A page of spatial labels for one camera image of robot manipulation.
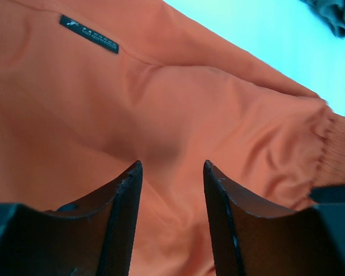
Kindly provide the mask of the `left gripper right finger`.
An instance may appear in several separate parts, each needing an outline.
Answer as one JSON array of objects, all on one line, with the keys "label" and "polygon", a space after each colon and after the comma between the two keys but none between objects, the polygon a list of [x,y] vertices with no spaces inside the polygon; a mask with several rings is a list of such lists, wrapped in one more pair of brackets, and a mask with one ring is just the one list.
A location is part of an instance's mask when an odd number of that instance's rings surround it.
[{"label": "left gripper right finger", "polygon": [[345,275],[345,203],[295,211],[204,164],[217,275]]}]

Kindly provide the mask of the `orange shorts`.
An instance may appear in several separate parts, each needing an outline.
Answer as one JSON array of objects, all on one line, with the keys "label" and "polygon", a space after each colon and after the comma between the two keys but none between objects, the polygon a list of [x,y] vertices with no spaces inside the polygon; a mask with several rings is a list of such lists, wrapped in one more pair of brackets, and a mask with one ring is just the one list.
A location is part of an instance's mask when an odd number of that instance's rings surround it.
[{"label": "orange shorts", "polygon": [[214,275],[204,161],[300,210],[345,183],[345,117],[163,1],[0,1],[0,202],[144,180],[131,275]]}]

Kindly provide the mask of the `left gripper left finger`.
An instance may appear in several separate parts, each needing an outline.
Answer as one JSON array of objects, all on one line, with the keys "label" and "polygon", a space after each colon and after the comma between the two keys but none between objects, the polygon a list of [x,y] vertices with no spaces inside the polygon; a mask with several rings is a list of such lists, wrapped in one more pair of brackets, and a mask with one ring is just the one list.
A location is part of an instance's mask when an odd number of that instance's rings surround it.
[{"label": "left gripper left finger", "polygon": [[128,275],[143,168],[58,210],[0,203],[0,275]]}]

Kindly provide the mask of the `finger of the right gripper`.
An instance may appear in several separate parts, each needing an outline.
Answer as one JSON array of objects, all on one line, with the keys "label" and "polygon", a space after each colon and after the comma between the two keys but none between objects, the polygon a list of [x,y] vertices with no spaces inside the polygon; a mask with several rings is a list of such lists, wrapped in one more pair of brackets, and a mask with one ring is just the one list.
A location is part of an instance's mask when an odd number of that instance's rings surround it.
[{"label": "finger of the right gripper", "polygon": [[316,203],[345,203],[345,185],[316,187],[309,197]]}]

